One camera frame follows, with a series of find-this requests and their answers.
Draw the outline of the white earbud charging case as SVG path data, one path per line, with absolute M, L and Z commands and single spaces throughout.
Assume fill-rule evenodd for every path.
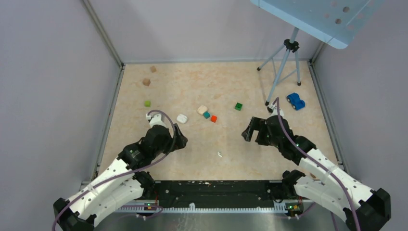
M 176 120 L 181 124 L 185 124 L 188 121 L 188 117 L 184 114 L 179 114 Z

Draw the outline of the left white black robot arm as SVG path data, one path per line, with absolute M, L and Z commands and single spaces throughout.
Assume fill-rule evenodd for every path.
M 178 125 L 174 133 L 162 125 L 152 126 L 139 141 L 129 144 L 110 166 L 85 188 L 68 199 L 53 204 L 52 230 L 92 231 L 107 216 L 126 203 L 154 193 L 154 180 L 145 169 L 159 163 L 170 152 L 186 147 L 188 139 Z

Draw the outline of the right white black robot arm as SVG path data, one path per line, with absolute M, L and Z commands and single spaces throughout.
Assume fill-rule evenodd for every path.
M 282 192 L 286 197 L 315 202 L 344 221 L 351 231 L 379 231 L 390 220 L 391 196 L 386 190 L 374 190 L 348 175 L 309 139 L 293 134 L 281 116 L 252 117 L 242 132 L 244 140 L 250 141 L 254 131 L 258 131 L 257 144 L 276 147 L 284 158 L 314 175 L 285 171 Z

